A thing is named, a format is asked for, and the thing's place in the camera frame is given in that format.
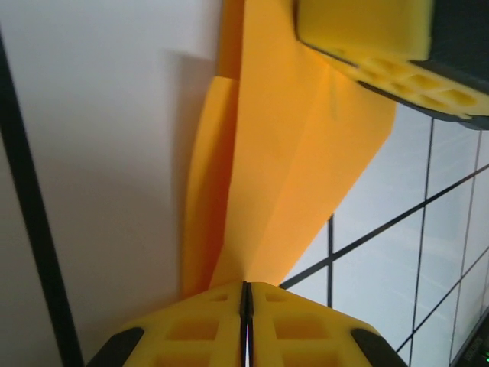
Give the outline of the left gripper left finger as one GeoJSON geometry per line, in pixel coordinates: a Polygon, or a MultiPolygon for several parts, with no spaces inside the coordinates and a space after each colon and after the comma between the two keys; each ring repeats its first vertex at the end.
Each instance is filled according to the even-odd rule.
{"type": "Polygon", "coordinates": [[[244,366],[243,284],[181,300],[122,326],[88,366],[244,366]]]}

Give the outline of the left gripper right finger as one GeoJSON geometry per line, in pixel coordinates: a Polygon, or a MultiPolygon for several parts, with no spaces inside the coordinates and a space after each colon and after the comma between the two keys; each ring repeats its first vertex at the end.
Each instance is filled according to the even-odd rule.
{"type": "Polygon", "coordinates": [[[246,284],[247,366],[405,366],[370,324],[267,283],[246,284]]]}

